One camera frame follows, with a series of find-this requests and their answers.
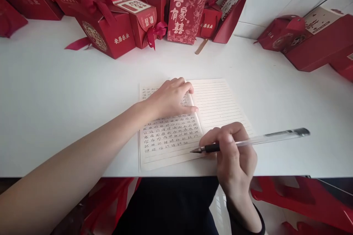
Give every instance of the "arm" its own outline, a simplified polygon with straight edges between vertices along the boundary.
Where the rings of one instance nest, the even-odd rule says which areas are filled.
[[[221,129],[216,127],[200,140],[200,146],[220,143],[217,153],[217,177],[227,197],[227,208],[231,220],[232,234],[264,234],[265,225],[260,213],[253,205],[250,182],[253,178],[257,155],[251,145],[238,149],[235,141],[249,137],[244,126],[235,122]]]
[[[142,126],[157,118],[197,110],[180,106],[188,90],[193,93],[183,78],[166,81],[149,99],[134,104],[19,180],[0,196],[0,233],[50,233]]]

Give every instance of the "transparent pen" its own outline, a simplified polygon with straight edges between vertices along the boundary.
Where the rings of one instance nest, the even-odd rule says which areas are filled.
[[[255,137],[251,137],[250,139],[245,140],[245,141],[237,141],[235,144],[238,147],[240,147],[240,146],[245,146],[245,145],[256,145],[256,144],[268,143],[268,142],[274,142],[274,141],[290,140],[293,138],[301,138],[301,137],[305,137],[305,136],[309,136],[309,135],[310,135],[310,131],[308,131],[306,128],[300,128],[300,129],[293,129],[293,130],[284,130],[284,131],[265,134],[265,135],[261,135],[261,136],[255,136]],[[220,151],[219,142],[199,147],[199,148],[194,149],[190,152],[195,152],[195,153],[207,152],[207,153],[209,153],[209,152],[217,152],[217,151]]]

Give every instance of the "black sleeve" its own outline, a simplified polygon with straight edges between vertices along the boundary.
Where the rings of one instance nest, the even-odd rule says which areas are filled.
[[[258,213],[258,216],[260,217],[260,220],[261,220],[261,225],[262,225],[262,228],[261,228],[261,231],[259,233],[253,233],[253,232],[250,232],[248,231],[246,228],[244,228],[242,226],[241,223],[239,223],[239,221],[236,219],[236,217],[234,216],[234,214],[232,213],[230,209],[230,206],[228,204],[228,201],[227,201],[227,209],[228,209],[228,213],[229,213],[229,219],[231,221],[231,229],[232,229],[232,235],[264,235],[265,234],[265,223],[264,223],[264,220],[259,212],[259,210],[257,209],[257,207],[254,205],[257,213]]]

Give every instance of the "notebook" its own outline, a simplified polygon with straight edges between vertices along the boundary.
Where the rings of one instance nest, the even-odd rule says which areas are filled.
[[[214,127],[241,122],[249,136],[254,134],[250,122],[237,104],[225,79],[188,80],[195,92],[186,93],[183,106],[197,106],[189,115],[160,118],[139,131],[140,171],[203,157],[190,153],[199,146],[201,137]],[[158,87],[140,85],[140,100],[147,99]]]

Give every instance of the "fingernail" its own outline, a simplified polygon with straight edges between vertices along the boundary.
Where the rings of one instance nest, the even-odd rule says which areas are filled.
[[[224,141],[227,143],[233,143],[234,142],[233,136],[228,134],[226,137],[224,137]]]

